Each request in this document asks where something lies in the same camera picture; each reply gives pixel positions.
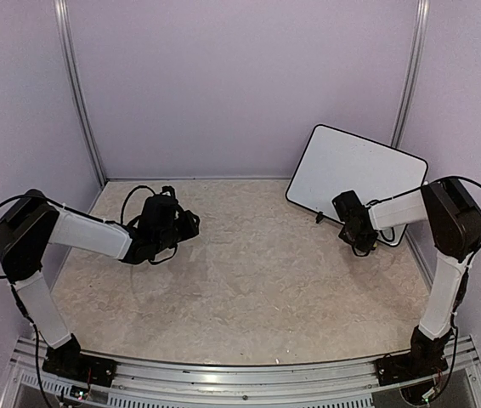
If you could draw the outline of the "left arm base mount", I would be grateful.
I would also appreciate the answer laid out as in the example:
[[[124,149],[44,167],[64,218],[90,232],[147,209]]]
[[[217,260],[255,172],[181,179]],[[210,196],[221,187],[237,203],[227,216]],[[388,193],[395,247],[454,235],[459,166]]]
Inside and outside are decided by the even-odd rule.
[[[42,369],[58,377],[110,388],[116,374],[114,360],[82,353],[60,353],[49,349]]]

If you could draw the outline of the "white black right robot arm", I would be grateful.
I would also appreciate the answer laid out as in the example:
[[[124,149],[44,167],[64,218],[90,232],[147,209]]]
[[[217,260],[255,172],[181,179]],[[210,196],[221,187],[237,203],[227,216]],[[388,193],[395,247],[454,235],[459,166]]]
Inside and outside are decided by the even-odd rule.
[[[411,377],[421,377],[444,358],[465,295],[468,271],[481,250],[481,207],[470,192],[475,180],[445,176],[397,195],[364,203],[353,190],[331,203],[342,223],[339,237],[359,257],[368,256],[385,230],[413,225],[425,242],[418,258],[433,266],[427,306],[406,354],[390,358]]]

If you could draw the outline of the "black framed whiteboard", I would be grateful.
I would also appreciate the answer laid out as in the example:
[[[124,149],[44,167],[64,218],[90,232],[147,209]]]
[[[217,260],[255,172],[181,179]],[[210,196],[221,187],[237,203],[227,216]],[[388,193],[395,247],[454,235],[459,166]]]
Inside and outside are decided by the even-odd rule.
[[[428,164],[384,144],[318,125],[286,199],[354,232],[375,230],[396,247],[409,224],[427,220],[421,187]]]

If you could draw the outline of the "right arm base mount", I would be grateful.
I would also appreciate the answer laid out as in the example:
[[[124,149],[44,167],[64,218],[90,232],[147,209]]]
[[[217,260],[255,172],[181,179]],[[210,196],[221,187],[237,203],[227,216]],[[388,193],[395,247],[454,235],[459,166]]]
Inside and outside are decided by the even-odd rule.
[[[374,362],[374,366],[381,387],[432,376],[449,368],[445,357],[416,362],[410,353],[385,354]]]

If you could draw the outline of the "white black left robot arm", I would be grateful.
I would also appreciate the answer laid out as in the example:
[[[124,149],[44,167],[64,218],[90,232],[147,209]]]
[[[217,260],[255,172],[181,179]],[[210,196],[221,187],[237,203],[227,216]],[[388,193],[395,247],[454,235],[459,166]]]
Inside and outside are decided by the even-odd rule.
[[[77,378],[88,361],[68,328],[51,293],[64,260],[45,272],[51,254],[66,258],[74,249],[122,264],[158,265],[175,254],[180,243],[197,237],[200,218],[182,208],[175,189],[151,191],[131,220],[95,217],[55,201],[38,189],[0,202],[0,280],[7,281],[35,337],[47,345],[43,367]]]

